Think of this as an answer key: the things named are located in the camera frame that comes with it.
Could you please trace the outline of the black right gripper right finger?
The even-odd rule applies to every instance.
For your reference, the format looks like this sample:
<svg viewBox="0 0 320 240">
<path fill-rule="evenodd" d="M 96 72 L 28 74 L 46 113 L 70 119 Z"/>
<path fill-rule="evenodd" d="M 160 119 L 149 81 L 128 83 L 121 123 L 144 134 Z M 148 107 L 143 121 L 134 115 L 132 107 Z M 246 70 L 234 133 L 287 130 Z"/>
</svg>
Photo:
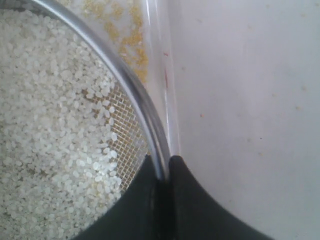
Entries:
<svg viewBox="0 0 320 240">
<path fill-rule="evenodd" d="M 200 185 L 181 156 L 169 161 L 178 240 L 270 240 L 230 214 Z"/>
</svg>

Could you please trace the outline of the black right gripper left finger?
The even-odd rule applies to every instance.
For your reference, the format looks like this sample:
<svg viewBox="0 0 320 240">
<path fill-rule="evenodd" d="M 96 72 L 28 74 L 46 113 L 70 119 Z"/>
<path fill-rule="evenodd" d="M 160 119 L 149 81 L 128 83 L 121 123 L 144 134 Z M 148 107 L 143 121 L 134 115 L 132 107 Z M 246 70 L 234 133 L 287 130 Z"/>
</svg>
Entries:
<svg viewBox="0 0 320 240">
<path fill-rule="evenodd" d="M 157 240 L 154 193 L 157 179 L 149 155 L 123 196 L 76 240 Z"/>
</svg>

